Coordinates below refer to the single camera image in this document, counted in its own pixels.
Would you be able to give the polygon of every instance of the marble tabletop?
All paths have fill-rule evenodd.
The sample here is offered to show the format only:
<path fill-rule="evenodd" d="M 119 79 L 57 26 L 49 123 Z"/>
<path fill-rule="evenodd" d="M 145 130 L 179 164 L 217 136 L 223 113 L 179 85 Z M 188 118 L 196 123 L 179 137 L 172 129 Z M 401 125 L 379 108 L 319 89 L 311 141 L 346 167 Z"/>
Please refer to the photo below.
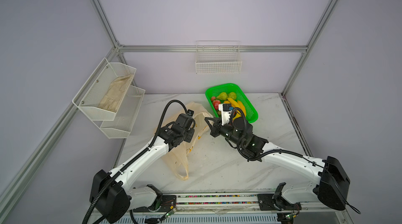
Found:
<path fill-rule="evenodd" d="M 258 111 L 252 123 L 253 133 L 285 149 L 305 154 L 288 114 L 277 93 L 246 94 Z M 118 164 L 135 154 L 153 136 L 160 115 L 170 100 L 184 104 L 191 101 L 213 111 L 204 94 L 146 94 L 138 112 L 131 135 L 127 138 Z M 181 106 L 172 104 L 165 116 L 169 118 Z M 274 191 L 281 182 L 304 182 L 302 176 L 285 168 L 259 161 L 247 162 L 222 137 L 203 134 L 188 155 L 189 179 L 182 181 L 163 162 L 157 160 L 143 172 L 135 187 L 153 184 L 165 193 Z"/>

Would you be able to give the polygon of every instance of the white wire basket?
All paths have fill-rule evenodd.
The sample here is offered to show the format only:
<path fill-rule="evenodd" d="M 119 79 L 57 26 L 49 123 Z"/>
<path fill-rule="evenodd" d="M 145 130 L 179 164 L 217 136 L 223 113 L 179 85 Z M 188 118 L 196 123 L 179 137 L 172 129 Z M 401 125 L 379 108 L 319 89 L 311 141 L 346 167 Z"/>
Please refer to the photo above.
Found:
<path fill-rule="evenodd" d="M 141 106 L 145 90 L 129 85 L 124 90 L 123 98 L 117 106 L 116 112 L 98 108 L 99 103 L 107 93 L 110 84 L 118 77 L 132 74 L 129 83 L 134 78 L 136 69 L 122 63 L 110 63 L 103 59 L 99 66 L 104 65 L 102 71 L 93 81 L 88 91 L 82 96 L 86 84 L 73 98 L 73 104 L 85 114 L 108 138 L 127 138 L 133 129 Z"/>
<path fill-rule="evenodd" d="M 197 41 L 197 74 L 240 73 L 240 41 Z"/>
<path fill-rule="evenodd" d="M 81 102 L 76 105 L 90 120 L 114 120 L 117 112 L 98 108 L 98 105 L 108 91 L 110 84 L 116 78 L 133 74 L 129 83 L 131 83 L 134 78 L 135 68 L 122 63 L 109 63 L 107 60 L 106 62 L 106 66 L 103 67 L 96 81 L 89 88 Z M 117 111 L 119 111 L 122 102 L 123 101 L 120 101 Z"/>

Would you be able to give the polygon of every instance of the green plastic basket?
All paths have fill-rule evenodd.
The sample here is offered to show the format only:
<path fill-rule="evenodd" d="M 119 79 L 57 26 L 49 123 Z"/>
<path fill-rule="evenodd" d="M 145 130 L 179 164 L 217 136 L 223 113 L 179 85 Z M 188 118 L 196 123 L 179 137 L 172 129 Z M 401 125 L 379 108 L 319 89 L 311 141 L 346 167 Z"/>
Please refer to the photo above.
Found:
<path fill-rule="evenodd" d="M 233 83 L 227 83 L 227 84 L 222 84 L 218 86 L 214 86 L 209 88 L 207 91 L 205 91 L 205 96 L 207 97 L 207 100 L 209 101 L 209 104 L 212 107 L 212 110 L 215 113 L 215 116 L 218 117 L 218 113 L 215 111 L 215 108 L 212 104 L 211 97 L 216 97 L 222 92 L 226 92 L 229 94 L 230 92 L 235 92 L 237 95 L 236 100 L 240 100 L 244 107 L 246 108 L 247 116 L 246 119 L 249 121 L 249 123 L 253 123 L 258 120 L 258 113 L 255 110 L 254 106 L 250 103 L 249 99 L 244 95 L 243 91 L 240 89 L 240 87 L 236 84 Z"/>

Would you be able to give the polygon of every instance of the black mounting plate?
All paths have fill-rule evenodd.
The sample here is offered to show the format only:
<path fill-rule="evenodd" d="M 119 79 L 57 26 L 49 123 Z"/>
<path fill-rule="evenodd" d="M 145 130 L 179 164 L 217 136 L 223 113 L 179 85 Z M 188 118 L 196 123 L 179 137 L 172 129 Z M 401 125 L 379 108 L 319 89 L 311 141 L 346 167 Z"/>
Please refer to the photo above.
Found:
<path fill-rule="evenodd" d="M 157 212 L 164 212 L 166 213 L 167 211 L 170 210 L 170 206 L 176 206 L 176 195 L 162 195 L 162 203 L 160 205 L 160 208 L 152 213 L 157 213 Z M 138 212 L 151 212 L 148 207 L 139 207 L 136 209 L 133 209 L 133 212 L 138 213 Z"/>
<path fill-rule="evenodd" d="M 262 193 L 262 194 L 257 194 L 258 198 L 258 205 L 260 205 L 260 210 L 261 211 L 270 211 L 270 210 L 276 210 L 277 209 L 274 207 L 275 200 L 272 199 L 273 193 Z M 299 210 L 301 210 L 301 205 L 300 203 L 296 204 L 289 204 L 288 206 L 285 206 L 285 210 L 295 210 L 297 211 L 297 206 L 299 206 Z"/>

